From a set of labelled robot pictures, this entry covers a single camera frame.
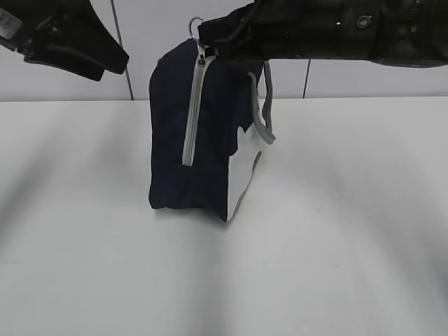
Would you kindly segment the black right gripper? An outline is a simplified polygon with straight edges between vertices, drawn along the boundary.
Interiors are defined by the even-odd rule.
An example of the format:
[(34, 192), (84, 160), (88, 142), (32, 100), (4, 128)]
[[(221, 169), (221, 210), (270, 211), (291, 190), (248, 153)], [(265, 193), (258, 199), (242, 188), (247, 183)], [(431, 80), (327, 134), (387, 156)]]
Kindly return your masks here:
[(447, 65), (446, 1), (258, 1), (203, 22), (220, 61), (304, 58)]

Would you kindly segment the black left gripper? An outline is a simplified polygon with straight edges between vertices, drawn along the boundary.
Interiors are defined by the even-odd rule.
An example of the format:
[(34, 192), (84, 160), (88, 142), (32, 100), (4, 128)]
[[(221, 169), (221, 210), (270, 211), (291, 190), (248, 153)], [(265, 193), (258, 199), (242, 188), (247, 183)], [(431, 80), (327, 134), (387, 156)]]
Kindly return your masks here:
[[(74, 36), (82, 31), (82, 47)], [(123, 74), (129, 55), (95, 12), (91, 1), (2, 1), (1, 45), (24, 61), (92, 81), (104, 70)]]

